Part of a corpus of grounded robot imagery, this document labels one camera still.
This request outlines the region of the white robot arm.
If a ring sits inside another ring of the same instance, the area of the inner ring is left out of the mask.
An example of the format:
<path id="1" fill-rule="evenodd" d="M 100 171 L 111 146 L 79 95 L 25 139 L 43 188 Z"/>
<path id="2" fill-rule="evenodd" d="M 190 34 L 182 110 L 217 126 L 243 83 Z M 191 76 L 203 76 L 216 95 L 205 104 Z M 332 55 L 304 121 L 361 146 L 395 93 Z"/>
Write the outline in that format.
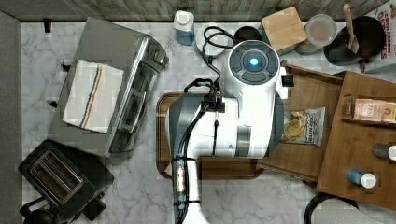
<path id="1" fill-rule="evenodd" d="M 276 89 L 286 73 L 276 51 L 258 40 L 236 44 L 219 77 L 197 78 L 168 108 L 175 224 L 207 224 L 198 186 L 201 157 L 262 159 L 283 133 Z"/>

